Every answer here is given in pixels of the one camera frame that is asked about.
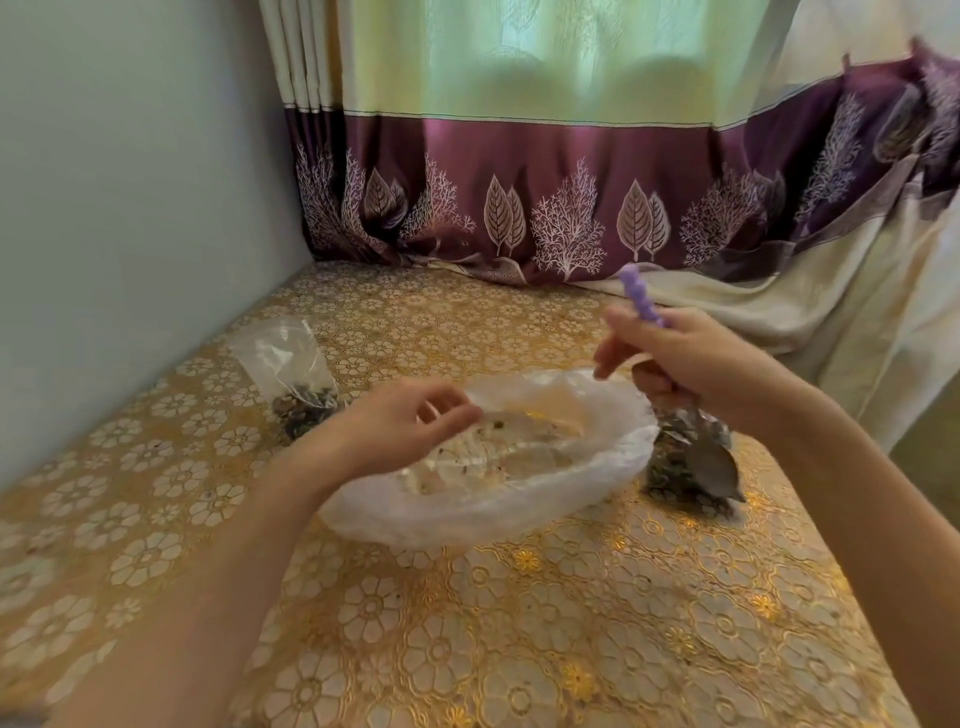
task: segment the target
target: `floral tablecloth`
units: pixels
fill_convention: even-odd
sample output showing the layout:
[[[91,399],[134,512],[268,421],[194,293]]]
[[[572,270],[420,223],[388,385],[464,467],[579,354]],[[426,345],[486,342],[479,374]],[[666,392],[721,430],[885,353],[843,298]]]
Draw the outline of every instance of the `floral tablecloth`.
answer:
[[[355,397],[397,375],[587,364],[603,297],[311,267],[293,313]],[[47,710],[229,519],[277,422],[220,336],[0,500],[0,712]],[[512,543],[399,551],[314,522],[233,718],[314,726],[912,726],[775,463],[736,441],[732,517],[619,495]]]

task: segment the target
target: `curtain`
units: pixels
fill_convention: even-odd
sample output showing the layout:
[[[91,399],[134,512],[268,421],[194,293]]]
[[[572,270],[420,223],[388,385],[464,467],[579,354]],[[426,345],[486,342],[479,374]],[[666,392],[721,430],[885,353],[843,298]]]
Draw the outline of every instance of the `curtain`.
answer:
[[[951,0],[261,0],[317,257],[709,310],[890,449],[960,369]]]

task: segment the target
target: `small plastic bag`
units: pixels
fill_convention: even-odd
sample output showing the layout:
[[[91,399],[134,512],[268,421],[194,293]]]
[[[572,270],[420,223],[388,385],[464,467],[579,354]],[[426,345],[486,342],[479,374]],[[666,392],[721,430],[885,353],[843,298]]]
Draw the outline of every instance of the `small plastic bag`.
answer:
[[[320,510],[342,536],[401,548],[509,539],[602,500],[640,473],[657,419],[622,378],[590,370],[477,376],[484,421],[411,468],[361,478]]]
[[[257,321],[227,341],[293,442],[337,411],[337,382],[310,326],[293,316]]]
[[[715,417],[703,412],[707,421],[710,439],[726,449],[731,449],[730,429]],[[660,435],[654,445],[650,465],[647,467],[647,489],[670,494],[677,500],[707,497],[697,484],[693,473],[686,465],[686,451],[697,439],[697,428],[686,410],[659,412]]]

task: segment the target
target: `right hand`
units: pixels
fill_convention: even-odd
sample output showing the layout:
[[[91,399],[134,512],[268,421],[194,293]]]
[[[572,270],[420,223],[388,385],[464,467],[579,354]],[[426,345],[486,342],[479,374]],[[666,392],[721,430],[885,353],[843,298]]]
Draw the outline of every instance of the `right hand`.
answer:
[[[666,328],[641,321],[622,306],[603,317],[611,332],[593,355],[594,376],[606,379],[638,353],[634,384],[664,409],[700,406],[735,430],[759,440],[782,428],[784,409],[819,396],[768,353],[748,344],[696,308],[659,308]]]

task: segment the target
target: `purple curtain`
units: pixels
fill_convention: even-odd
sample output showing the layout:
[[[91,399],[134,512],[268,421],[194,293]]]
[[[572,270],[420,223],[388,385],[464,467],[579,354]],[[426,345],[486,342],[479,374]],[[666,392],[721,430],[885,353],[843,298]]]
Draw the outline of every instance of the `purple curtain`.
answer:
[[[918,168],[927,195],[960,182],[960,61],[919,42],[723,130],[287,118],[317,259],[443,260],[514,285],[629,262],[763,279],[885,215]]]

